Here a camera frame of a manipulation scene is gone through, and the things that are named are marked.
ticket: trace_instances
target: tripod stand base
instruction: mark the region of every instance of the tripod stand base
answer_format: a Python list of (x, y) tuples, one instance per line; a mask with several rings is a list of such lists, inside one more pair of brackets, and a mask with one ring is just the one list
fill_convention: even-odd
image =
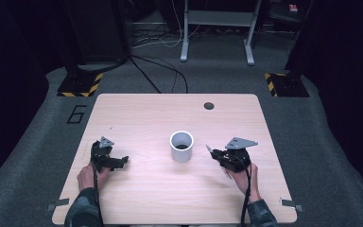
[(75, 82), (67, 75), (58, 89), (57, 96), (93, 96), (102, 76), (83, 71), (78, 82)]
[(303, 82), (286, 74), (265, 74), (272, 96), (309, 97)]

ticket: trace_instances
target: hand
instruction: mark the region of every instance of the hand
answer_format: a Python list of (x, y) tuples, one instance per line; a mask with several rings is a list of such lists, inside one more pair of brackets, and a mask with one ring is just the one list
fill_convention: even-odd
[[(247, 188), (249, 187), (249, 181), (247, 179), (246, 171), (241, 171), (236, 173), (229, 169), (225, 170), (227, 173), (229, 173), (229, 175), (233, 177), (235, 184), (237, 184), (238, 189), (240, 189), (240, 191), (243, 194), (246, 194)], [(259, 189), (258, 189), (258, 166), (256, 164), (251, 163), (251, 165), (247, 167), (247, 170), (251, 175), (251, 194), (249, 197), (249, 203), (251, 203), (261, 200), (261, 196), (259, 194)]]
[[(100, 173), (98, 171), (96, 172), (98, 191), (104, 186), (108, 179), (109, 172), (110, 169), (107, 167), (103, 167)], [(78, 190), (81, 191), (87, 187), (94, 187), (94, 172), (91, 163), (83, 167), (78, 174)]]

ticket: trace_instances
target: metal bracket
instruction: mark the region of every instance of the metal bracket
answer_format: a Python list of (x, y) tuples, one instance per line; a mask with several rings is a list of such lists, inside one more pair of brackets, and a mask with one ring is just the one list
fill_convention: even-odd
[(304, 208), (301, 205), (296, 205), (296, 202), (294, 201), (288, 201), (280, 198), (279, 203), (283, 206), (289, 206), (297, 211), (303, 212)]
[(226, 145), (225, 148), (226, 149), (242, 149), (242, 148), (247, 148), (247, 147), (256, 146), (256, 145), (258, 145), (258, 142), (234, 137), (228, 143), (228, 145)]
[(53, 210), (55, 210), (55, 208), (57, 206), (62, 206), (62, 205), (67, 205), (67, 204), (69, 204), (69, 199), (57, 200), (53, 203), (46, 205), (45, 211), (53, 211)]
[(114, 145), (114, 142), (112, 142), (111, 140), (105, 138), (105, 137), (101, 137), (101, 141), (99, 141), (99, 148), (106, 148), (106, 147), (110, 147)]

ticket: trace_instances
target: white cup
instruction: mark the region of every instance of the white cup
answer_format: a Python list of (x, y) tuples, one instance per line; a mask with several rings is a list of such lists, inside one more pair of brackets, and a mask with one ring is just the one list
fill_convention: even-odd
[(172, 158), (178, 163), (185, 163), (191, 159), (194, 138), (187, 131), (176, 131), (170, 136)]

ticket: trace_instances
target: black cable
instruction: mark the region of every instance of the black cable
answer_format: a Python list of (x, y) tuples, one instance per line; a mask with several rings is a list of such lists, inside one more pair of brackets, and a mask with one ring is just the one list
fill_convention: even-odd
[(157, 91), (157, 93), (161, 94), (162, 92), (155, 86), (155, 84), (152, 82), (152, 80), (147, 76), (147, 74), (140, 68), (138, 67), (138, 65), (134, 62), (134, 60), (132, 59), (132, 57), (129, 57), (129, 59), (131, 60), (131, 62), (134, 64), (134, 66), (140, 70), (140, 72), (144, 75), (144, 77), (148, 80), (148, 82), (151, 84), (151, 86), (155, 89), (155, 91)]
[(164, 39), (167, 39), (169, 37), (172, 36), (172, 34), (170, 34), (170, 32), (166, 31), (166, 32), (163, 32), (163, 33), (160, 33), (160, 34), (156, 34), (156, 35), (148, 35), (148, 30), (145, 29), (145, 30), (139, 30), (138, 32), (141, 32), (141, 31), (146, 31), (147, 34), (142, 34), (140, 36), (136, 36), (138, 39), (134, 39), (132, 41), (132, 47), (135, 47), (135, 46), (139, 46), (139, 45), (142, 45), (142, 44), (148, 44), (148, 41), (152, 41), (152, 40), (164, 40)]
[[(231, 157), (234, 157), (235, 159), (237, 159), (241, 163), (241, 165), (243, 167), (245, 166), (244, 162), (241, 159), (239, 159), (238, 157), (236, 157), (234, 155), (231, 155)], [(245, 197), (244, 197), (243, 208), (241, 210), (240, 227), (245, 227), (246, 226), (246, 224), (244, 222), (245, 222), (245, 218), (246, 218), (249, 198), (250, 198), (250, 195), (251, 195), (251, 173), (252, 173), (251, 165), (250, 165), (250, 174), (249, 174), (249, 171), (246, 168), (244, 168), (244, 169), (246, 170), (247, 180), (248, 180), (249, 186), (247, 187), (247, 191), (246, 191), (246, 194), (245, 194)]]
[(96, 206), (98, 207), (99, 221), (101, 222), (101, 226), (103, 227), (104, 226), (104, 220), (102, 218), (101, 205), (99, 204), (98, 177), (96, 176), (95, 162), (93, 162), (93, 172), (94, 172), (95, 202), (96, 202)]
[(246, 218), (247, 206), (248, 206), (248, 203), (249, 203), (249, 197), (251, 195), (251, 175), (249, 174), (249, 171), (247, 169), (246, 169), (246, 174), (247, 174), (247, 180), (249, 181), (249, 187), (247, 188), (246, 195), (244, 197), (243, 209), (241, 211), (241, 219), (240, 219), (240, 226), (241, 227), (245, 227), (244, 220)]
[(169, 69), (169, 70), (173, 70), (173, 71), (175, 71), (176, 73), (178, 73), (179, 75), (181, 75), (181, 77), (183, 78), (183, 80), (184, 80), (184, 84), (185, 84), (185, 92), (188, 94), (188, 85), (187, 85), (187, 79), (185, 78), (185, 76), (179, 71), (179, 70), (177, 70), (177, 69), (175, 69), (175, 67), (172, 65), (172, 67), (173, 68), (171, 68), (171, 67), (168, 67), (168, 66), (166, 66), (166, 65), (163, 65), (163, 64), (159, 64), (159, 63), (157, 63), (157, 62), (155, 62), (155, 61), (150, 61), (150, 60), (147, 60), (147, 59), (144, 59), (144, 58), (142, 58), (142, 57), (138, 57), (138, 56), (135, 56), (135, 55), (130, 55), (131, 57), (133, 57), (133, 58), (136, 58), (136, 59), (139, 59), (139, 60), (142, 60), (142, 61), (147, 61), (147, 62), (150, 62), (150, 63), (153, 63), (153, 64), (156, 64), (156, 65), (159, 65), (159, 66), (162, 66), (163, 68), (167, 68), (167, 69)]
[(175, 66), (173, 64), (171, 64), (171, 63), (163, 60), (163, 59), (160, 59), (160, 58), (155, 58), (155, 57), (140, 57), (140, 58), (141, 59), (154, 59), (154, 60), (159, 60), (159, 61), (162, 61), (162, 62), (170, 65), (170, 67), (172, 67), (172, 70), (175, 72), (175, 79), (173, 81), (172, 92), (171, 92), (173, 94), (173, 89), (175, 88), (175, 85), (176, 85), (176, 79), (178, 78), (178, 72), (177, 72), (177, 69), (175, 68)]
[(99, 69), (91, 69), (91, 70), (86, 70), (86, 69), (81, 69), (85, 72), (90, 72), (90, 73), (97, 73), (97, 74), (101, 74), (101, 73), (105, 73), (108, 72), (110, 70), (113, 70), (117, 67), (119, 67), (120, 65), (122, 65), (126, 60), (121, 60), (118, 61), (116, 64), (108, 66), (108, 67), (103, 67), (103, 68), (99, 68)]

